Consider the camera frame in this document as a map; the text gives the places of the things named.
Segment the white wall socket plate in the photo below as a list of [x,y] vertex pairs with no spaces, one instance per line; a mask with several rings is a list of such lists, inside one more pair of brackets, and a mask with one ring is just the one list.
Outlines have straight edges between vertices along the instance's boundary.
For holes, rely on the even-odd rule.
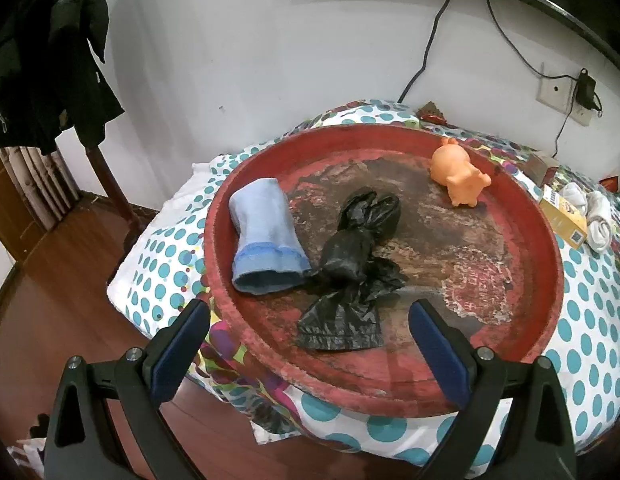
[[577,76],[551,74],[544,63],[541,64],[540,72],[536,100],[562,114],[570,110],[570,118],[574,122],[589,127],[593,117],[592,110],[587,110],[574,100]]

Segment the wooden coat stand pole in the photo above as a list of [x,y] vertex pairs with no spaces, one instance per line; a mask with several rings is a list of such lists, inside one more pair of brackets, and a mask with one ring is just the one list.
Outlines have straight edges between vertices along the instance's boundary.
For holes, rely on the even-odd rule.
[[86,148],[86,157],[116,211],[127,222],[128,234],[124,238],[124,253],[127,254],[144,231],[144,226],[142,226],[140,218],[122,192],[112,170],[104,159],[101,149],[98,146]]

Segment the yellow medicine box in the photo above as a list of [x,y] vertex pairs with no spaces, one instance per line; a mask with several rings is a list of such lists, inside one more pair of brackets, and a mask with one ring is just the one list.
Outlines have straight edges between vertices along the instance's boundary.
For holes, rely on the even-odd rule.
[[549,185],[542,188],[539,207],[553,232],[571,248],[579,249],[587,238],[586,217]]

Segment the blue rolled sock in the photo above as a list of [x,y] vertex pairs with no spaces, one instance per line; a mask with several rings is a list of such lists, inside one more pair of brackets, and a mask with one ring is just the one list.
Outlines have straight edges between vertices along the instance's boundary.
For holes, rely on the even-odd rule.
[[243,186],[230,197],[229,210],[238,235],[234,288],[261,296],[301,285],[311,264],[278,180],[261,178]]

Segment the round red tray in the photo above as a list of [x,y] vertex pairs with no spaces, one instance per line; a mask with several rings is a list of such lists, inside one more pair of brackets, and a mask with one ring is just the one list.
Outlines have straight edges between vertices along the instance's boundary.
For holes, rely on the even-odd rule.
[[[452,203],[429,175],[440,136],[399,126],[333,126],[296,133],[250,156],[212,201],[205,226],[206,280],[222,330],[211,343],[249,377],[273,373],[322,401],[356,412],[427,417],[449,413],[409,330],[425,299],[475,347],[529,363],[546,347],[564,296],[560,251],[536,201],[511,171],[471,152],[490,179],[475,206]],[[298,342],[301,315],[324,294],[311,285],[265,295],[232,283],[238,231],[231,196],[260,178],[278,181],[313,269],[331,238],[357,254],[374,281],[382,342],[321,351]]]

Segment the red cigarette box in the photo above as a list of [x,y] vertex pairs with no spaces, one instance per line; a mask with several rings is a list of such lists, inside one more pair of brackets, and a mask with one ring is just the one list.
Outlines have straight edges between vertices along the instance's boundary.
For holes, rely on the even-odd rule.
[[560,168],[560,163],[547,154],[531,152],[528,158],[520,162],[518,166],[538,188],[543,188],[551,183],[557,169]]

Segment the black plastic bag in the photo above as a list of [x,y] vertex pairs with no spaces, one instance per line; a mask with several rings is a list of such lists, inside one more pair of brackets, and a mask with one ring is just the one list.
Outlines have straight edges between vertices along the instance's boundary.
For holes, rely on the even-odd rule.
[[384,344],[377,303],[403,288],[406,276],[375,249],[394,237],[400,217],[400,198],[372,188],[360,188],[342,204],[336,232],[304,278],[316,300],[297,321],[298,347],[343,352]]

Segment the black power adapter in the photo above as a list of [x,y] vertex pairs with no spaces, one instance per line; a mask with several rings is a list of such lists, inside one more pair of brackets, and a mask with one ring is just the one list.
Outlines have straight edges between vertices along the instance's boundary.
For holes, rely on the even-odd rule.
[[576,102],[586,110],[599,110],[595,97],[595,80],[590,76],[588,70],[583,68],[576,83]]

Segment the wooden striped door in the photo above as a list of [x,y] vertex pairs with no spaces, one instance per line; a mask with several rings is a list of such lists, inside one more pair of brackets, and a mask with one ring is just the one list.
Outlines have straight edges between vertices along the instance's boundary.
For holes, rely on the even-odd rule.
[[0,148],[0,241],[17,262],[28,259],[80,198],[59,151]]

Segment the red candy wrapper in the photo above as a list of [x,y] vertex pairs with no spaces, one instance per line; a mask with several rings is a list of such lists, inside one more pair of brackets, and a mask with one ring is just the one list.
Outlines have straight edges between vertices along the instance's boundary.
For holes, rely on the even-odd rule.
[[448,124],[442,111],[432,101],[427,102],[417,111],[417,117],[420,118],[421,122],[430,122],[431,124],[443,126]]

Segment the white rolled towel right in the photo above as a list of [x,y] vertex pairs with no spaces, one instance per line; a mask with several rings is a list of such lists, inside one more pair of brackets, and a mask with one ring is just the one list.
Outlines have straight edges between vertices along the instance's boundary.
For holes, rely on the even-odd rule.
[[586,193],[576,182],[567,183],[560,196],[581,212],[587,221],[587,243],[594,252],[605,252],[613,240],[610,202],[600,191]]

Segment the orange rubber pig toy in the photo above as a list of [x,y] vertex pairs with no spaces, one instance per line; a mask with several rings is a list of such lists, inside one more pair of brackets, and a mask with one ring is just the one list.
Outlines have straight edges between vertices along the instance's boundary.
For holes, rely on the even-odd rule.
[[478,205],[478,197],[491,184],[488,174],[470,161],[470,154],[453,138],[442,138],[432,153],[430,178],[447,189],[453,207]]

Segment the dark hanging jacket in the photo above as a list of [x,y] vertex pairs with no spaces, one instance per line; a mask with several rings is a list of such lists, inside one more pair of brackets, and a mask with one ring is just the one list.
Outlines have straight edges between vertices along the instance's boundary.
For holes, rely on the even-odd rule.
[[0,148],[104,141],[124,112],[100,70],[108,24],[106,0],[0,0]]

